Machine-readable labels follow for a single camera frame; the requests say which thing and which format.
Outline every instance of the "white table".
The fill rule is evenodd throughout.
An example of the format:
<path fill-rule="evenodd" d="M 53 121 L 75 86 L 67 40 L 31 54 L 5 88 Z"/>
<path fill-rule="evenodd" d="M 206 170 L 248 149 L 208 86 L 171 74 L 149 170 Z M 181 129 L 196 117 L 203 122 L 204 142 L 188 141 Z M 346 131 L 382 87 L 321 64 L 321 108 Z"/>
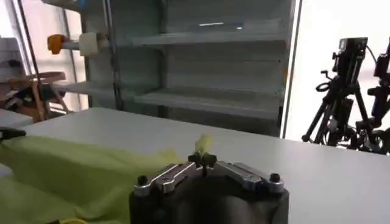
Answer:
<path fill-rule="evenodd" d="M 25 128 L 28 135 L 186 157 L 201 134 L 219 159 L 278 172 L 291 193 L 290 224 L 390 223 L 390 158 L 221 128 L 93 108 Z"/>
<path fill-rule="evenodd" d="M 18 128 L 33 124 L 30 116 L 0 109 L 0 127 Z"/>

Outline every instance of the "small yellow object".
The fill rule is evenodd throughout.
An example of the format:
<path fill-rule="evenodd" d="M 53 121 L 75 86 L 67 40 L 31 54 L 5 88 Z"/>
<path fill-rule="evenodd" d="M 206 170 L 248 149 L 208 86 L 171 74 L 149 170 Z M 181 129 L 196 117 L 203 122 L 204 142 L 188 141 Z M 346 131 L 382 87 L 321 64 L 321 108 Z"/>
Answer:
<path fill-rule="evenodd" d="M 285 68 L 283 70 L 283 83 L 285 84 L 285 86 L 287 85 L 287 78 L 288 78 L 288 68 Z"/>
<path fill-rule="evenodd" d="M 201 155 L 207 153 L 214 143 L 212 137 L 207 135 L 202 135 L 198 141 L 195 143 L 195 152 L 199 152 Z"/>
<path fill-rule="evenodd" d="M 81 219 L 66 219 L 60 222 L 61 224 L 88 224 L 86 221 Z"/>
<path fill-rule="evenodd" d="M 48 37 L 48 50 L 54 55 L 59 54 L 62 49 L 62 43 L 68 40 L 68 37 L 61 34 L 51 35 Z"/>

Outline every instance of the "cable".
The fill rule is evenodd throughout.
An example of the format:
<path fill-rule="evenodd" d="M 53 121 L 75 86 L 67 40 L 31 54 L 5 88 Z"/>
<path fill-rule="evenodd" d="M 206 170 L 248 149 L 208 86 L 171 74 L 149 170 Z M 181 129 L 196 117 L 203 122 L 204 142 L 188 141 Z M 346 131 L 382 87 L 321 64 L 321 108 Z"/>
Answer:
<path fill-rule="evenodd" d="M 375 64 L 377 64 L 377 59 L 375 58 L 374 53 L 372 53 L 371 48 L 368 45 L 366 47 L 367 47 L 368 51 L 370 52 L 372 59 L 374 59 Z"/>
<path fill-rule="evenodd" d="M 328 145 L 328 141 L 327 141 L 327 135 L 328 135 L 329 131 L 327 130 L 325 133 L 324 133 L 324 137 L 322 137 L 322 144 L 323 145 Z"/>

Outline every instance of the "screw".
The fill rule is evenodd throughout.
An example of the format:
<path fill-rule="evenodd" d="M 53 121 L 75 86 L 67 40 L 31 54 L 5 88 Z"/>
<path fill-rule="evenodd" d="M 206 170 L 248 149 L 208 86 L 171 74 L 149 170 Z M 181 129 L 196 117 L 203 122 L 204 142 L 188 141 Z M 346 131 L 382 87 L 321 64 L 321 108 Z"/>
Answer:
<path fill-rule="evenodd" d="M 147 176 L 139 176 L 136 180 L 139 186 L 144 186 L 147 183 Z"/>
<path fill-rule="evenodd" d="M 269 181 L 273 183 L 278 183 L 280 181 L 280 175 L 277 173 L 272 173 L 271 176 L 269 177 Z"/>

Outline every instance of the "metal pole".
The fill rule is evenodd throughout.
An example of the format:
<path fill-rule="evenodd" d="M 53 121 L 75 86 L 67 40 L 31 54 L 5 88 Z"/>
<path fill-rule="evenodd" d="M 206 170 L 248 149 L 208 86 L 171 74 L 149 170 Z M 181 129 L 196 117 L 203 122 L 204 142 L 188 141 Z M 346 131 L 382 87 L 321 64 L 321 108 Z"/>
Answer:
<path fill-rule="evenodd" d="M 64 27 L 65 34 L 66 34 L 67 37 L 70 37 L 71 36 L 71 32 L 70 32 L 70 29 L 69 29 L 69 22 L 68 22 L 68 17 L 66 15 L 66 11 L 65 11 L 65 9 L 60 9 L 60 11 L 61 11 L 61 15 L 62 15 L 61 22 L 63 22 L 62 25 Z M 75 60 L 74 60 L 74 57 L 73 57 L 73 51 L 69 51 L 69 57 L 70 57 L 71 63 L 72 63 L 72 72 L 73 72 L 74 82 L 77 83 L 79 81 L 77 80 L 77 70 L 76 70 L 76 63 L 75 63 Z M 77 95 L 77 100 L 79 102 L 79 110 L 81 110 L 80 94 Z"/>
<path fill-rule="evenodd" d="M 297 45 L 298 45 L 298 37 L 299 37 L 299 26 L 300 26 L 300 17 L 301 17 L 301 14 L 302 14 L 302 4 L 303 4 L 303 0 L 296 0 L 298 1 L 297 4 L 298 5 L 298 12 L 297 12 L 297 17 L 294 18 L 294 20 L 296 19 L 297 21 L 297 26 L 296 26 L 296 32 L 294 34 L 294 31 L 292 31 L 292 34 L 295 35 L 295 40 L 294 40 L 294 46 L 293 46 L 293 52 L 292 52 L 292 57 L 289 58 L 289 60 L 291 60 L 291 68 L 290 68 L 290 76 L 289 76 L 289 79 L 287 80 L 287 84 L 286 84 L 286 92 L 287 94 L 285 94 L 285 113 L 282 117 L 282 120 L 284 120 L 283 124 L 282 124 L 282 133 L 281 133 L 281 138 L 286 138 L 286 132 L 287 132 L 287 120 L 288 120 L 288 113 L 289 113 L 289 107 L 290 107 L 290 101 L 291 101 L 291 92 L 292 92 L 292 89 L 293 89 L 293 78 L 294 78 L 294 70 L 295 70 L 295 60 L 296 60 L 296 57 L 297 57 Z"/>
<path fill-rule="evenodd" d="M 160 10 L 160 33 L 166 33 L 166 21 L 167 21 L 167 8 L 168 1 L 161 0 L 158 2 L 158 8 Z M 158 51 L 158 70 L 159 70 L 159 83 L 160 88 L 166 88 L 168 85 L 168 51 L 166 49 L 156 50 Z M 168 107 L 158 106 L 158 116 L 162 118 L 167 118 L 169 116 Z"/>
<path fill-rule="evenodd" d="M 30 49 L 30 53 L 31 53 L 32 64 L 34 66 L 34 70 L 35 70 L 35 73 L 37 75 L 38 92 L 39 92 L 40 98 L 43 102 L 43 109 L 44 109 L 44 113 L 45 113 L 45 117 L 46 117 L 48 115 L 48 109 L 46 107 L 46 104 L 43 101 L 41 75 L 39 74 L 37 59 L 35 58 L 34 48 L 32 47 L 31 36 L 30 36 L 29 28 L 27 26 L 26 16 L 24 14 L 24 9 L 23 9 L 23 5 L 22 5 L 21 0 L 18 0 L 18 7 L 19 7 L 23 27 L 24 27 L 24 32 L 26 33 L 27 43 L 29 45 L 29 49 Z"/>
<path fill-rule="evenodd" d="M 81 18 L 81 31 L 85 32 L 87 30 L 87 27 L 85 25 L 85 15 L 83 13 L 80 14 Z M 84 66 L 85 66 L 85 78 L 86 80 L 90 80 L 90 60 L 87 58 L 84 58 Z M 92 97 L 90 95 L 88 96 L 88 107 L 93 107 Z"/>
<path fill-rule="evenodd" d="M 121 73 L 119 71 L 119 61 L 116 46 L 115 28 L 112 17 L 111 0 L 103 0 L 104 20 L 108 31 L 108 45 L 111 52 L 111 67 L 113 71 L 113 86 L 115 95 L 115 107 L 117 110 L 123 110 L 123 100 L 121 94 Z"/>

